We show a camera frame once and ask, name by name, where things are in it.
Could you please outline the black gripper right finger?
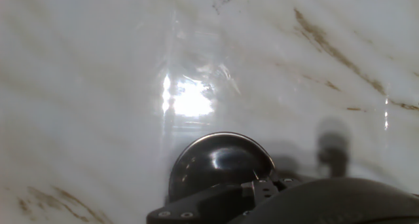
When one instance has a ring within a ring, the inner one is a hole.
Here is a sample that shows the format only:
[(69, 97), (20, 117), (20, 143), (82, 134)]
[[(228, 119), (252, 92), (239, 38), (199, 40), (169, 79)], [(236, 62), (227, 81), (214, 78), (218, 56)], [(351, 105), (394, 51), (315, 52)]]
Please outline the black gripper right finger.
[(279, 189), (288, 189), (300, 185), (300, 181), (291, 177), (282, 177), (275, 181), (274, 184)]

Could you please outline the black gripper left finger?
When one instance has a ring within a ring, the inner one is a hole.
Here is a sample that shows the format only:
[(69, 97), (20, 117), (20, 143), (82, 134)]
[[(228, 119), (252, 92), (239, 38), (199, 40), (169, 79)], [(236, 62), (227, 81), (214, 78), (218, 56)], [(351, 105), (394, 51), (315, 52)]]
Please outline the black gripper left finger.
[(260, 204), (278, 194), (269, 179), (218, 184), (171, 202), (147, 215), (147, 224), (239, 223)]

